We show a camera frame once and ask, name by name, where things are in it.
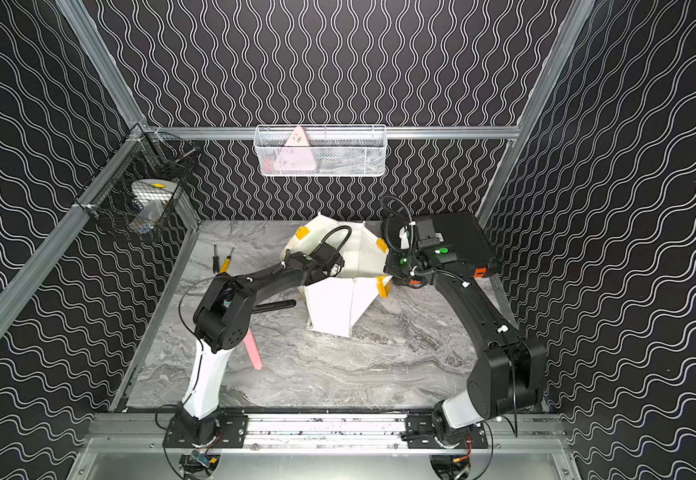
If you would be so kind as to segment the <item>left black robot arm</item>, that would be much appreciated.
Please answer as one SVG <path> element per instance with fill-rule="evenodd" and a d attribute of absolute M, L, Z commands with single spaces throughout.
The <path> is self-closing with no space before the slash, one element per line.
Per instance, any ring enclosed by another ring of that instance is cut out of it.
<path fill-rule="evenodd" d="M 211 444 L 219 434 L 215 420 L 228 359 L 246 337 L 255 307 L 284 290 L 328 279 L 344 266 L 340 252 L 323 244 L 250 274 L 217 274 L 193 314 L 196 357 L 171 427 L 194 446 Z"/>

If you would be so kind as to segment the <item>pink art knife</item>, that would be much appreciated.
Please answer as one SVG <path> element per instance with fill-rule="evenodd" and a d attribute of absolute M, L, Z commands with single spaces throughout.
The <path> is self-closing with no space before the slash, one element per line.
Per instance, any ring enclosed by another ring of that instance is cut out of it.
<path fill-rule="evenodd" d="M 257 346 L 257 342 L 251 330 L 247 331 L 243 339 L 243 344 L 253 368 L 255 370 L 261 370 L 263 368 L 263 362 Z"/>

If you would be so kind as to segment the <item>white canvas pouch yellow handles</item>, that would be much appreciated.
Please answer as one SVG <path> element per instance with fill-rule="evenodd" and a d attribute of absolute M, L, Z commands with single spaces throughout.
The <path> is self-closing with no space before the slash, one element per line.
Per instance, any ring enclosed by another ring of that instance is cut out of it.
<path fill-rule="evenodd" d="M 322 242 L 338 249 L 342 262 L 327 279 L 303 288 L 309 325 L 320 333 L 349 337 L 373 301 L 389 294 L 392 277 L 384 272 L 389 247 L 365 221 L 319 214 L 298 227 L 282 252 L 309 254 Z"/>

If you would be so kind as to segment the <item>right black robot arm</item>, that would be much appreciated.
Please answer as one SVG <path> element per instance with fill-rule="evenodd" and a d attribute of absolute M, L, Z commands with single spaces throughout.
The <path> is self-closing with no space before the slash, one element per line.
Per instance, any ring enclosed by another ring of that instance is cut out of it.
<path fill-rule="evenodd" d="M 391 251 L 384 272 L 409 288 L 434 287 L 453 309 L 476 350 L 465 390 L 437 403 L 436 439 L 455 444 L 484 420 L 541 402 L 546 347 L 511 325 L 476 283 L 477 269 L 462 260 L 434 265 L 423 255 Z"/>

